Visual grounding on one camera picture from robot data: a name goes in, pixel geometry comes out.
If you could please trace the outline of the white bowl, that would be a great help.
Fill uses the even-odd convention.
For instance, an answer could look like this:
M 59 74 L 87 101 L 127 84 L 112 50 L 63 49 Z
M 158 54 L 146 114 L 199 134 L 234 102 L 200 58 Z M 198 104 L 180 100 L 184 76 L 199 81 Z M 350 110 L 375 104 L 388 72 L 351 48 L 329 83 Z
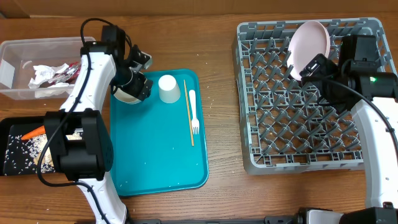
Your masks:
M 138 103 L 141 102 L 141 100 L 137 99 L 134 96 L 131 96 L 131 95 L 125 93 L 120 88 L 118 88 L 113 95 L 114 95 L 114 97 L 117 100 L 119 100 L 119 101 L 121 101 L 123 103 L 129 104 L 129 105 L 135 105 L 135 104 L 138 104 Z

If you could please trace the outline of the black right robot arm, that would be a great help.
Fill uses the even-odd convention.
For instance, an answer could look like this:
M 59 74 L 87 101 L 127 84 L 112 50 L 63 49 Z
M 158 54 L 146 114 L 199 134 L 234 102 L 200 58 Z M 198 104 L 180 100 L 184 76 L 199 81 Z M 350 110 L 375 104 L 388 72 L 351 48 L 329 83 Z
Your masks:
M 351 112 L 363 152 L 366 207 L 349 213 L 302 208 L 295 222 L 397 223 L 397 75 L 379 71 L 376 37 L 344 36 L 338 64 L 317 39 L 297 45 L 294 65 L 302 83 L 313 83 L 337 112 Z

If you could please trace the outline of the teal plastic serving tray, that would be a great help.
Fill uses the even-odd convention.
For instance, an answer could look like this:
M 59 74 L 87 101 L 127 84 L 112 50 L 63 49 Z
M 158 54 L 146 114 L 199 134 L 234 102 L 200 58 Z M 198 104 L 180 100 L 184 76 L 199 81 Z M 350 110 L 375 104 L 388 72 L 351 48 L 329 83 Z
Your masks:
M 172 104 L 159 97 L 159 78 L 171 75 L 181 90 Z M 114 162 L 110 171 L 118 195 L 131 197 L 174 190 L 195 189 L 208 180 L 205 123 L 196 73 L 189 69 L 147 72 L 154 82 L 150 97 L 135 105 L 110 98 L 110 138 Z M 192 147 L 183 81 L 195 90 L 199 134 Z

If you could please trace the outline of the white paper cup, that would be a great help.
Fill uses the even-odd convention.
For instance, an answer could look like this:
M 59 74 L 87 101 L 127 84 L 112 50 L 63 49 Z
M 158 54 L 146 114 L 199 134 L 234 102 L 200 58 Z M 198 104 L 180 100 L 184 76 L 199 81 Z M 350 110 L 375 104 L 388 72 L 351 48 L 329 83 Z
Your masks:
M 164 103 L 175 103 L 179 100 L 181 91 L 177 80 L 171 75 L 163 75 L 159 78 L 159 97 Z

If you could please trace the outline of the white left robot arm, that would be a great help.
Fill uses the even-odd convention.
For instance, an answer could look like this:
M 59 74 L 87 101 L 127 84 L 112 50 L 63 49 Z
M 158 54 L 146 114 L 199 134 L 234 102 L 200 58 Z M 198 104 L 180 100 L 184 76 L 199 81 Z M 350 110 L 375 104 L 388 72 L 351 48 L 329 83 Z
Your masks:
M 113 166 L 113 145 L 101 112 L 106 93 L 127 104 L 146 100 L 152 80 L 141 72 L 152 57 L 132 43 L 125 31 L 109 21 L 99 41 L 82 40 L 81 68 L 75 86 L 58 111 L 44 117 L 47 143 L 39 157 L 51 153 L 54 168 L 65 174 L 66 183 L 49 187 L 77 186 L 85 195 L 97 223 L 132 223 L 109 173 Z

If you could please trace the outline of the orange carrot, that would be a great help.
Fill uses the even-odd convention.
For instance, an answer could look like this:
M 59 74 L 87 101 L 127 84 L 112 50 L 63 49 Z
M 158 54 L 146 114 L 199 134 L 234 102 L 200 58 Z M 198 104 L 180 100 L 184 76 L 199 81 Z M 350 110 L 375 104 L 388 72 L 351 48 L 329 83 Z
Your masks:
M 23 135 L 23 137 L 21 137 L 21 139 L 23 141 L 25 141 L 25 140 L 29 140 L 29 139 L 32 139 L 32 138 L 34 138 L 36 136 L 40 136 L 40 135 L 43 135 L 43 134 L 45 134 L 45 127 L 44 126 L 40 126 L 40 127 L 36 128 L 36 129 L 34 129 L 33 131 Z

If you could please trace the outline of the large white plate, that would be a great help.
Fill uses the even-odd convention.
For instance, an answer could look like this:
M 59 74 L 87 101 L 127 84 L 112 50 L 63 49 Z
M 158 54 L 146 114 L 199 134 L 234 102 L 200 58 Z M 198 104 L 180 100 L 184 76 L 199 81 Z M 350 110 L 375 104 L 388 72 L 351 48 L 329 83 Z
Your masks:
M 287 66 L 293 66 L 290 75 L 300 81 L 299 73 L 318 54 L 325 57 L 330 53 L 330 36 L 326 28 L 318 21 L 307 21 L 293 35 L 288 51 Z

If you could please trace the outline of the red snack wrapper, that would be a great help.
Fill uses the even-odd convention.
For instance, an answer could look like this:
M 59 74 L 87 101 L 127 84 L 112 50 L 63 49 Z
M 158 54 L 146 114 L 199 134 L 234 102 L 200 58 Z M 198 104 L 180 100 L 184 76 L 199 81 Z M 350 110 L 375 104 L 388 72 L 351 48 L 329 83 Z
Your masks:
M 77 76 L 80 74 L 80 69 L 80 62 L 72 63 L 66 69 L 56 72 L 53 78 L 48 81 L 48 83 L 69 83 L 77 78 Z

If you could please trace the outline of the white tissue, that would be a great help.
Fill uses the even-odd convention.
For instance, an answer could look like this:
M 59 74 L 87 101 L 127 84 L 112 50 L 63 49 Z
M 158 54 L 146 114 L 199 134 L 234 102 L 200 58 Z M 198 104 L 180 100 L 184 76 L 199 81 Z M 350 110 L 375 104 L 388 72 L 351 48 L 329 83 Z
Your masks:
M 28 84 L 30 89 L 39 89 L 45 88 L 44 84 L 49 84 L 48 88 L 64 88 L 68 86 L 72 86 L 67 82 L 58 82 L 58 83 L 49 83 L 49 81 L 55 77 L 55 75 L 59 75 L 62 72 L 66 71 L 69 68 L 69 65 L 64 63 L 59 67 L 49 67 L 46 65 L 36 65 L 33 66 L 35 71 L 35 78 L 31 78 Z M 72 89 L 68 90 L 38 90 L 35 91 L 35 98 L 45 98 L 50 96 L 58 96 L 63 93 L 67 93 L 68 95 L 72 92 Z

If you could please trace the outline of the pile of rice and peanuts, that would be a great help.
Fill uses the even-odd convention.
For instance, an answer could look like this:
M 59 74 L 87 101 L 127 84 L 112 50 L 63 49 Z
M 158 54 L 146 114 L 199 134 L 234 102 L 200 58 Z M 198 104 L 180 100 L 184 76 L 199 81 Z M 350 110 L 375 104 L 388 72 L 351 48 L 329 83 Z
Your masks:
M 3 166 L 4 175 L 36 174 L 41 152 L 47 143 L 45 134 L 23 141 L 22 135 L 9 135 Z

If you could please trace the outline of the black food waste tray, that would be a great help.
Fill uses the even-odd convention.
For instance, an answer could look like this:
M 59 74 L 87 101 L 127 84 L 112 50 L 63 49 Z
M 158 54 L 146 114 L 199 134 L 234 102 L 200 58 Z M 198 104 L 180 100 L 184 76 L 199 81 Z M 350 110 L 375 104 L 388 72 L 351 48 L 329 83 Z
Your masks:
M 1 121 L 1 175 L 30 175 L 38 171 L 38 160 L 47 143 L 42 134 L 22 137 L 44 123 L 42 116 L 5 118 Z

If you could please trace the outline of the grey plastic dishwasher rack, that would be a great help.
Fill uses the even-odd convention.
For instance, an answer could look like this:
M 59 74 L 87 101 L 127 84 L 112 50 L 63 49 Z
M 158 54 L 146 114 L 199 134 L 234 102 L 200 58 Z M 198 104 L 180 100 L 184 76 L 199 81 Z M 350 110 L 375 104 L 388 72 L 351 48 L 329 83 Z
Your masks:
M 381 71 L 394 71 L 384 28 L 374 17 L 324 19 L 327 57 L 338 60 L 346 35 L 374 35 Z M 319 91 L 293 79 L 290 41 L 307 21 L 243 22 L 232 44 L 243 164 L 250 175 L 362 169 L 359 135 L 348 111 L 319 106 Z

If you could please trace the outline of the white plastic fork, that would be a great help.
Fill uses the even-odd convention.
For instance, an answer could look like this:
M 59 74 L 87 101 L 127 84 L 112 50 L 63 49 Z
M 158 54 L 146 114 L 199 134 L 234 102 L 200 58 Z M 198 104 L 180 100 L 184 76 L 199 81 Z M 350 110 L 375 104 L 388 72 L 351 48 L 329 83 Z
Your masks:
M 192 108 L 192 129 L 194 134 L 199 134 L 200 123 L 197 118 L 197 99 L 195 90 L 189 91 L 190 105 Z

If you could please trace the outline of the wooden chopstick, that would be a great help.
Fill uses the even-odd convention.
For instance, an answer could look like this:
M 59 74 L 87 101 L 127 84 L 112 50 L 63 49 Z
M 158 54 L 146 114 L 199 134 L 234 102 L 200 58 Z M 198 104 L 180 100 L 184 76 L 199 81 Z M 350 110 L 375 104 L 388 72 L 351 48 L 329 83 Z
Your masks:
M 191 139 L 191 145 L 192 147 L 195 146 L 194 143 L 194 138 L 193 138 L 193 131 L 192 131 L 192 121 L 191 121 L 191 114 L 190 114 L 190 104 L 188 102 L 188 91 L 187 91 L 187 85 L 186 81 L 183 81 L 184 85 L 184 92 L 185 92 L 185 101 L 186 101 L 186 107 L 187 107 L 187 114 L 188 114 L 188 125 L 189 125 L 189 130 L 190 130 L 190 139 Z

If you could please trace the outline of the clear plastic bin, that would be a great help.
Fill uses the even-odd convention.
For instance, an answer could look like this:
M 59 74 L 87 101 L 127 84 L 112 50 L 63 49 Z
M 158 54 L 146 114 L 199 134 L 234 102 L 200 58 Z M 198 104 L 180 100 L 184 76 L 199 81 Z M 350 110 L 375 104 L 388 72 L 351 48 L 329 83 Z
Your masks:
M 34 67 L 59 67 L 80 61 L 80 37 L 7 40 L 1 44 L 1 94 L 13 100 L 66 98 L 70 86 L 29 88 Z

